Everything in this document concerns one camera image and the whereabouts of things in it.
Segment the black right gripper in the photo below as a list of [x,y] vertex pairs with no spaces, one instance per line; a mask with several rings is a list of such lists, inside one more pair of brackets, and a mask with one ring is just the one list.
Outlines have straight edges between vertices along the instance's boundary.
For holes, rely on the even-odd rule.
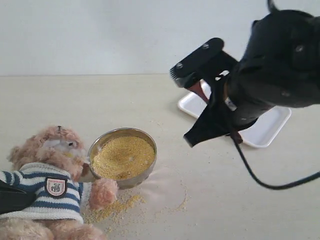
[[320,102],[320,19],[276,10],[253,22],[241,60],[199,69],[211,90],[204,111],[184,135],[190,146],[250,128],[273,107]]

